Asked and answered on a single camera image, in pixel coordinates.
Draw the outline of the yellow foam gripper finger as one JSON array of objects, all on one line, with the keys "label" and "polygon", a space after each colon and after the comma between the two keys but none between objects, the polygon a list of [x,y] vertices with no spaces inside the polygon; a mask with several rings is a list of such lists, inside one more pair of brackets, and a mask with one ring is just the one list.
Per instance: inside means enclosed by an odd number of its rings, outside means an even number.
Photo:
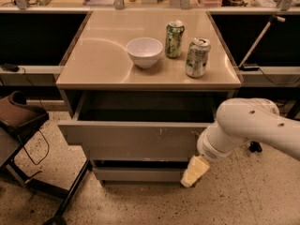
[{"label": "yellow foam gripper finger", "polygon": [[193,156],[181,178],[185,188],[192,187],[210,168],[209,162],[202,156]]}]

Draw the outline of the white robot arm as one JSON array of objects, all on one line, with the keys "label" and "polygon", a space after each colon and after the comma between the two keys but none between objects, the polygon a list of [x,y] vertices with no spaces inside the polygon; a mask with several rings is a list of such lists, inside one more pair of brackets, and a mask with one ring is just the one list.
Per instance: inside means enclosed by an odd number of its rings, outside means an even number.
[{"label": "white robot arm", "polygon": [[250,143],[265,143],[300,159],[300,122],[279,115],[277,105],[264,98],[231,98],[217,108],[216,120],[197,141],[193,156],[181,178],[192,187],[210,168],[210,161],[226,158],[233,149]]}]

